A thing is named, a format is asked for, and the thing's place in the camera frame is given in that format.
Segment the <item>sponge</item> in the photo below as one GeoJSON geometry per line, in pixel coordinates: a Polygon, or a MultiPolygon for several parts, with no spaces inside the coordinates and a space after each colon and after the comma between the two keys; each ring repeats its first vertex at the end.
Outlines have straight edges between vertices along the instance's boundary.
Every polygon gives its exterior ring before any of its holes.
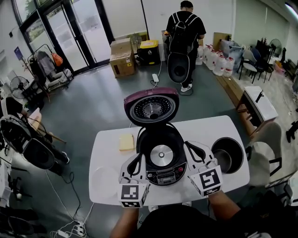
{"type": "Polygon", "coordinates": [[[120,151],[132,151],[135,148],[134,136],[132,134],[122,134],[120,136],[120,151]]]}

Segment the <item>black backpack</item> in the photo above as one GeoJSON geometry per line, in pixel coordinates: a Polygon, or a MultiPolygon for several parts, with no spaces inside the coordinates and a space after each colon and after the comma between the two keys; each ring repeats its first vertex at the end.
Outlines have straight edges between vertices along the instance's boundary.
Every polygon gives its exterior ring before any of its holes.
{"type": "Polygon", "coordinates": [[[188,19],[183,22],[179,20],[177,13],[172,14],[175,26],[172,30],[172,35],[169,44],[169,51],[171,53],[181,53],[188,55],[193,49],[193,43],[197,35],[192,34],[190,25],[198,18],[196,15],[191,14],[188,19]]]}

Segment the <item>power strip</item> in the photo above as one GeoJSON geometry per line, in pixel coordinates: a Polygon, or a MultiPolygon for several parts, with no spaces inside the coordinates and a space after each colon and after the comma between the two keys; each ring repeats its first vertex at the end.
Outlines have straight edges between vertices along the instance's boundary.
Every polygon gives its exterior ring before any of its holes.
{"type": "Polygon", "coordinates": [[[82,221],[77,221],[77,231],[78,231],[78,236],[84,236],[86,231],[85,231],[85,225],[82,221]]]}

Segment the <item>black t-shirt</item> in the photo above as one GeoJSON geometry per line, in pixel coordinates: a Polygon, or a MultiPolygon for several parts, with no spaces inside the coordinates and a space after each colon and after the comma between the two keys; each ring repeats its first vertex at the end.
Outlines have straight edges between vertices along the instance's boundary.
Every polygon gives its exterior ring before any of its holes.
{"type": "MultiPolygon", "coordinates": [[[[185,22],[190,17],[190,15],[192,15],[192,13],[187,12],[187,11],[177,12],[177,16],[178,16],[179,20],[182,21],[182,22],[185,22]]],[[[199,18],[199,17],[195,18],[195,17],[196,17],[196,15],[192,16],[187,21],[187,23],[189,24],[194,19],[194,21],[190,24],[190,27],[189,27],[191,40],[194,40],[195,38],[198,39],[199,35],[205,35],[206,34],[206,30],[205,30],[205,27],[204,27],[204,24],[203,24],[201,18],[199,18]]],[[[171,15],[169,17],[169,21],[168,21],[167,32],[172,33],[173,27],[176,24],[174,22],[173,15],[171,15]]],[[[194,48],[198,48],[198,47],[199,47],[199,44],[198,44],[197,40],[195,40],[194,41],[194,48]]]]}
{"type": "MultiPolygon", "coordinates": [[[[18,113],[21,113],[23,109],[23,105],[16,100],[14,100],[12,97],[6,98],[6,109],[7,113],[9,115],[13,115],[15,117],[18,117],[18,113]]],[[[0,103],[0,118],[3,117],[3,112],[2,112],[2,106],[0,103]]]]}
{"type": "Polygon", "coordinates": [[[170,205],[151,212],[136,231],[135,238],[244,238],[259,231],[260,218],[242,209],[227,222],[215,221],[197,209],[170,205]]]}

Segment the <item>black pants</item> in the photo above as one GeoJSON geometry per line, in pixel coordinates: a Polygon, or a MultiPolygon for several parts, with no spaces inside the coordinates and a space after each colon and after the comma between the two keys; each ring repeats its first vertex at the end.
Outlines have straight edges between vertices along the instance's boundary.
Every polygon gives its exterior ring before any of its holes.
{"type": "Polygon", "coordinates": [[[58,151],[51,143],[47,142],[44,138],[41,138],[41,137],[39,137],[38,140],[53,153],[56,159],[64,163],[68,162],[68,159],[66,158],[66,156],[60,151],[58,151]]]}
{"type": "Polygon", "coordinates": [[[190,71],[188,73],[188,77],[187,79],[182,83],[182,87],[187,87],[188,84],[192,83],[192,72],[195,70],[196,68],[196,58],[197,58],[197,48],[194,48],[189,54],[188,57],[190,59],[190,71]]]}

